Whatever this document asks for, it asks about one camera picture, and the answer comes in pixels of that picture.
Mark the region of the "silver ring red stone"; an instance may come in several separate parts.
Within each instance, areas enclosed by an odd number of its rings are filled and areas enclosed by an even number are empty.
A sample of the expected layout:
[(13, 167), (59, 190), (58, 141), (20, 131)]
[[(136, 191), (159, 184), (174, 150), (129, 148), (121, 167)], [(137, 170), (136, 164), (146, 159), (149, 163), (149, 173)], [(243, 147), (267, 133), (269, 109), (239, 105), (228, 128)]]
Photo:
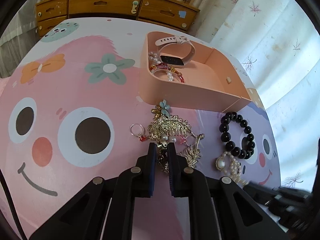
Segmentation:
[(142, 124), (132, 124), (129, 130), (131, 135), (137, 137), (140, 142), (144, 142), (148, 139), (145, 133), (145, 128)]

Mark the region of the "gold rhinestone hair comb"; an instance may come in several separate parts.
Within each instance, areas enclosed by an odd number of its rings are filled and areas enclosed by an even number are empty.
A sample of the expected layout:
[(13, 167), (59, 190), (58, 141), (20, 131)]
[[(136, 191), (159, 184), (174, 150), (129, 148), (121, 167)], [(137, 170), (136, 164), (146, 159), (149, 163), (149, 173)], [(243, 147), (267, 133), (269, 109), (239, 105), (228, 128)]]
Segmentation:
[(172, 142), (182, 146), (177, 155), (186, 159), (187, 165), (195, 168), (201, 158), (200, 141), (204, 139), (203, 133), (192, 131), (187, 120), (177, 115), (156, 114), (148, 125), (148, 138), (155, 142), (158, 149), (157, 163), (163, 172), (169, 172), (168, 145)]

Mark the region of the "blue flower hair clip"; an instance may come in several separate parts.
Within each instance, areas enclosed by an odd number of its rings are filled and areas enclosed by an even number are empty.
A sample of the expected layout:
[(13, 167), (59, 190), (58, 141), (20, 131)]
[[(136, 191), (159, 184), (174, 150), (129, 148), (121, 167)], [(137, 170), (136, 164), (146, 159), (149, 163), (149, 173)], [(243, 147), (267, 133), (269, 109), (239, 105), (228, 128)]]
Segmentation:
[(158, 105), (156, 105), (152, 110), (151, 113), (154, 115), (155, 119), (160, 118), (161, 116), (170, 116), (171, 107), (167, 103), (167, 100), (163, 99)]

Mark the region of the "white strap smartwatch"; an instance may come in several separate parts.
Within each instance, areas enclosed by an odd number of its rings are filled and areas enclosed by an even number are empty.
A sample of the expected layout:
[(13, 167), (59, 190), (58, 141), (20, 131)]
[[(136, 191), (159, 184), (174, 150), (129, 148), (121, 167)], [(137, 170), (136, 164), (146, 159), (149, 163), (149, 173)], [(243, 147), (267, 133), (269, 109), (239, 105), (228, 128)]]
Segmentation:
[(186, 36), (170, 36), (155, 41), (157, 53), (163, 63), (184, 67), (195, 56), (196, 50)]

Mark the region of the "pink open tray box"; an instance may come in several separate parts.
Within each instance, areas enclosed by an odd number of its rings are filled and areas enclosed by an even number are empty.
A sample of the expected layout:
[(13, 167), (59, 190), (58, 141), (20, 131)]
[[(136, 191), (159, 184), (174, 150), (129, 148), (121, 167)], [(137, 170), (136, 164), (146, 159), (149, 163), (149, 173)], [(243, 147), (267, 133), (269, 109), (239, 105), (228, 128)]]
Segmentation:
[(184, 78), (169, 81), (164, 71), (152, 74), (149, 53), (156, 41), (169, 33), (147, 33), (140, 57), (139, 94), (144, 102), (156, 105), (163, 99), (173, 107), (215, 112), (237, 112), (251, 102), (248, 91), (231, 61), (215, 48), (193, 42), (195, 56), (178, 69)]

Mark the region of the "wooden desk with drawers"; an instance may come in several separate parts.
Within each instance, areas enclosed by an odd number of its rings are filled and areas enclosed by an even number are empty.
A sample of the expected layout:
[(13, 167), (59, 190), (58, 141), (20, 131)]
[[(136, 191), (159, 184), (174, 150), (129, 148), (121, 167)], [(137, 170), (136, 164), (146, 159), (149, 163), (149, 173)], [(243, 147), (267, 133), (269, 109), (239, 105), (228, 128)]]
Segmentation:
[(116, 17), (186, 33), (199, 9), (177, 0), (44, 0), (35, 5), (39, 36), (75, 17)]

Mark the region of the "white floral curtain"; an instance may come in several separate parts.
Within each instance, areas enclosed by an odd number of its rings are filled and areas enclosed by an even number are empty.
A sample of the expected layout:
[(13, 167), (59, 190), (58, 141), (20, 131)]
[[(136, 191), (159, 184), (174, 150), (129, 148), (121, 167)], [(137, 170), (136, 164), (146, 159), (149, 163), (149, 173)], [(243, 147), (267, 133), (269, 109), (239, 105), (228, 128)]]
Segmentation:
[(295, 0), (191, 0), (191, 35), (235, 57), (265, 107), (281, 182), (312, 189), (318, 165), (319, 33)]

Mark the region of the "white lace covered furniture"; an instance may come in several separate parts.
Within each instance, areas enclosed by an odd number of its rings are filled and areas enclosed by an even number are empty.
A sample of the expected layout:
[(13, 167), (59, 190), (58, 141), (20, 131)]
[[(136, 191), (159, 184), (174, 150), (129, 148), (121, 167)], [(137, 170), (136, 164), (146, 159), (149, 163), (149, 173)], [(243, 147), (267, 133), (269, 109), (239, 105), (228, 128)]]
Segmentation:
[(1, 78), (12, 75), (29, 50), (38, 42), (36, 3), (27, 0), (1, 36)]

